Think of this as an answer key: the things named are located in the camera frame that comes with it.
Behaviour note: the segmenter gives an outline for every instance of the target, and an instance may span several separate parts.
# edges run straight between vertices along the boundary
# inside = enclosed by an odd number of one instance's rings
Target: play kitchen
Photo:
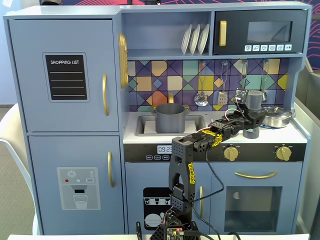
[[[266,117],[208,151],[224,190],[192,219],[206,234],[295,233],[310,135],[293,106],[311,14],[280,1],[5,16],[41,234],[135,234],[137,221],[153,234],[172,204],[172,139],[232,125],[241,94]],[[196,199],[221,188],[204,153],[193,165]]]

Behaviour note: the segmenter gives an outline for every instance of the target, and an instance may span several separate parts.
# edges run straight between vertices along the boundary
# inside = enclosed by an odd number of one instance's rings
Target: sink
[[[206,127],[205,119],[201,115],[185,116],[184,133],[156,133],[156,117],[139,116],[135,130],[136,136],[186,136]]]

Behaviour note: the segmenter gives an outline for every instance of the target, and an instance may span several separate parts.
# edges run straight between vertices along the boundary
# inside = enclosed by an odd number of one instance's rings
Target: cabinet door
[[[28,19],[9,25],[29,132],[119,130],[111,20]]]
[[[220,234],[291,234],[302,162],[217,162],[212,166],[224,184],[224,191],[211,197],[210,223]],[[220,188],[212,177],[212,191]]]
[[[119,137],[30,136],[29,142],[45,235],[125,233]]]
[[[195,171],[195,198],[200,196],[200,186],[203,194],[211,191],[212,174],[206,163],[194,163]],[[142,225],[142,234],[153,234],[162,224],[165,212],[170,209],[170,190],[168,162],[126,163],[126,197],[128,209],[129,234],[136,233],[136,222]],[[195,209],[200,212],[203,204],[202,217],[210,220],[210,198],[195,203]],[[193,214],[199,230],[209,233],[209,227]]]

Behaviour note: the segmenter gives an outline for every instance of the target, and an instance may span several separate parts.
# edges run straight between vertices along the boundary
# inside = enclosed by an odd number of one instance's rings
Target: microwave buttons
[[[258,52],[258,51],[260,50],[260,45],[253,45],[252,50],[253,50],[254,52]]]
[[[283,44],[278,44],[278,45],[276,46],[276,50],[277,50],[277,51],[283,51],[283,50],[284,50],[284,45],[283,45]]]
[[[275,51],[276,45],[269,45],[269,51]]]
[[[251,52],[251,50],[252,50],[251,48],[252,48],[252,45],[245,45],[244,46],[244,51],[245,52]]]
[[[292,48],[292,44],[286,44],[286,45],[284,46],[284,50],[285,50],[285,51],[291,51],[291,48]]]
[[[268,45],[261,45],[260,50],[261,51],[268,51]]]

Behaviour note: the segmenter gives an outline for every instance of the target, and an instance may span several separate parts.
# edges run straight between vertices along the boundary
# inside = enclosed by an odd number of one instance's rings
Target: geometric pattern
[[[222,60],[206,60],[205,67],[199,60],[151,60],[129,61],[129,97],[132,112],[150,112],[152,106],[165,104],[169,94],[175,103],[189,105],[191,111],[225,111],[235,108],[232,98],[236,89],[260,90],[262,81],[268,101],[263,106],[283,106],[287,78],[288,58],[269,60],[269,74],[263,69],[262,59],[248,59],[242,68],[242,59],[228,59],[227,70],[221,73]],[[228,103],[218,105],[218,95],[223,90]],[[195,95],[202,90],[208,95],[208,105],[197,106]]]

